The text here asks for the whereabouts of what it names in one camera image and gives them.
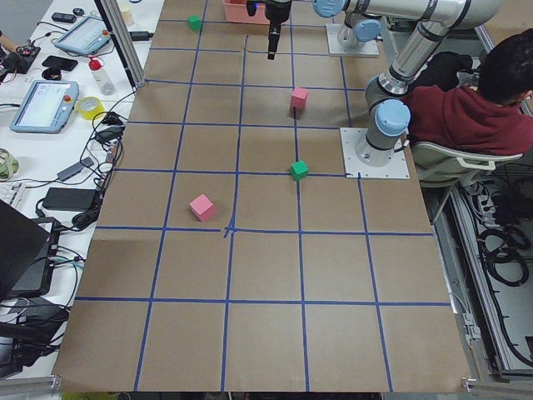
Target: laptop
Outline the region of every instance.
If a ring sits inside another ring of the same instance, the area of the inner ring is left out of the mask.
[[[0,301],[17,285],[47,245],[50,232],[0,202]]]
[[[61,223],[53,217],[35,218],[32,221],[48,232],[48,240],[33,260],[32,265],[15,283],[7,295],[8,298],[38,298],[50,290],[54,268],[51,257],[57,254],[59,243],[57,228]]]

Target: black hair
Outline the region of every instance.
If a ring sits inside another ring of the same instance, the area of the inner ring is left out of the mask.
[[[507,105],[533,89],[533,28],[496,45],[481,64],[479,94]]]

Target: metal base plate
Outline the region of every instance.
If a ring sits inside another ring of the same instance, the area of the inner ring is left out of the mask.
[[[371,167],[356,155],[356,144],[365,140],[366,131],[362,127],[342,127],[342,154],[347,178],[409,179],[406,157],[403,152],[395,152],[391,161],[384,167]]]
[[[327,46],[332,56],[376,58],[380,55],[375,40],[363,43],[359,48],[343,47],[336,38],[341,28],[342,25],[340,23],[326,24]]]

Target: touchscreen display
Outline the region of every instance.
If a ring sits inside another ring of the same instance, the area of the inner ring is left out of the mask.
[[[106,28],[103,21],[94,18],[87,18],[73,27],[66,37],[61,39],[61,44],[71,48],[84,49],[94,42]]]
[[[70,83],[39,83],[22,111],[17,125],[24,127],[50,127],[62,104]]]

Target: white cup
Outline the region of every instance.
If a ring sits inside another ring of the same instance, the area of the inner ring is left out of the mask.
[[[120,4],[118,7],[120,8],[124,23],[128,26],[133,25],[135,21],[133,21],[132,8],[128,4]]]

